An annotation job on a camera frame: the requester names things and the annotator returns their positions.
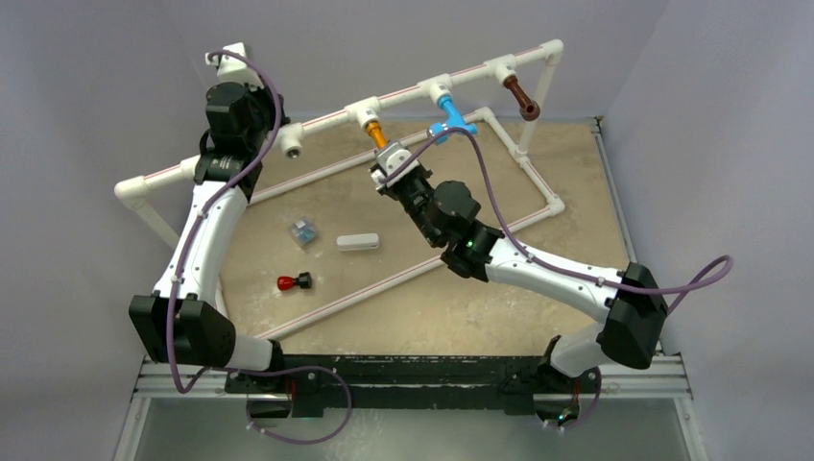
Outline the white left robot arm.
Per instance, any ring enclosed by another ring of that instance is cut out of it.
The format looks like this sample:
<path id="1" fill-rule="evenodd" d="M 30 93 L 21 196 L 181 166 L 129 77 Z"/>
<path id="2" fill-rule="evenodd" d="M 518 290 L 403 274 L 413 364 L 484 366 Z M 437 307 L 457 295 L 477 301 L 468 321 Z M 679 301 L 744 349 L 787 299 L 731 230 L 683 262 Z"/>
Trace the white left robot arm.
<path id="1" fill-rule="evenodd" d="M 132 324 L 147 354 L 166 363 L 249 371 L 261 392 L 285 383 L 275 342 L 241 334 L 216 308 L 220 270 L 263 165 L 258 156 L 280 113 L 266 89 L 221 83 L 206 93 L 209 124 L 194 169 L 193 199 L 180 242 L 149 295 L 134 296 Z"/>

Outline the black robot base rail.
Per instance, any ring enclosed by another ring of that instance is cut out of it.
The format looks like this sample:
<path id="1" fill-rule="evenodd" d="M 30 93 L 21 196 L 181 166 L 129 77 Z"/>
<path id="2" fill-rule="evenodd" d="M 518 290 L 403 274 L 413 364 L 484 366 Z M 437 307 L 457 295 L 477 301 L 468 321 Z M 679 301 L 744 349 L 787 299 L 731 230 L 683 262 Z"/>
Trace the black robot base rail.
<path id="1" fill-rule="evenodd" d="M 292 399 L 297 418 L 326 409 L 495 410 L 568 422 L 598 388 L 598 368 L 570 377 L 535 355 L 329 355 L 285 353 L 270 376 L 239 372 L 229 394 Z"/>

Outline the orange water faucet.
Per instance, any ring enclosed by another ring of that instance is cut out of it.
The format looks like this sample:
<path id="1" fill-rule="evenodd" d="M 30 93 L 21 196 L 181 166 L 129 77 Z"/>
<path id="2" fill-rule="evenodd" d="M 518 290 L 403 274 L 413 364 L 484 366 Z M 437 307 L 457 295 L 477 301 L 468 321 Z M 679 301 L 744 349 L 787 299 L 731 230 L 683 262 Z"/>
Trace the orange water faucet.
<path id="1" fill-rule="evenodd" d="M 377 120 L 372 120 L 365 125 L 365 131 L 375 145 L 375 149 L 380 151 L 389 144 L 388 138 L 384 135 L 382 127 Z"/>

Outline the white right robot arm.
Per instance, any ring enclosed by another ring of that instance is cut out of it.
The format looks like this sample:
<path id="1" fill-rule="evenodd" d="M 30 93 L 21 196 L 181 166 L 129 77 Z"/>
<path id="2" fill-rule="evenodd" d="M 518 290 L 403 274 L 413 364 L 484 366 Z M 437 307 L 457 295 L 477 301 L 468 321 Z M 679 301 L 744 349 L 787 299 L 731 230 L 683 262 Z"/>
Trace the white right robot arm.
<path id="1" fill-rule="evenodd" d="M 428 183 L 420 164 L 392 185 L 376 189 L 398 201 L 431 247 L 442 249 L 445 266 L 463 279 L 517 286 L 565 303 L 592 324 L 553 339 L 539 364 L 541 383 L 561 391 L 577 376 L 602 364 L 632 369 L 651 366 L 667 305 L 653 290 L 651 271 L 629 263 L 619 271 L 593 267 L 514 243 L 476 215 L 481 206 L 463 182 Z"/>

